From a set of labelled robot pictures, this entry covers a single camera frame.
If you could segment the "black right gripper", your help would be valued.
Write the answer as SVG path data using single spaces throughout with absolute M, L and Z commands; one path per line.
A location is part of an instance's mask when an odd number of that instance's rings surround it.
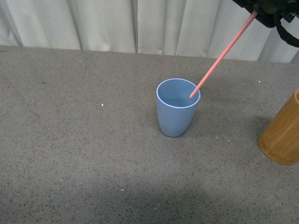
M 241 8 L 249 13 L 257 12 L 256 19 L 268 28 L 278 25 L 284 19 L 291 23 L 299 13 L 298 0 L 233 0 Z

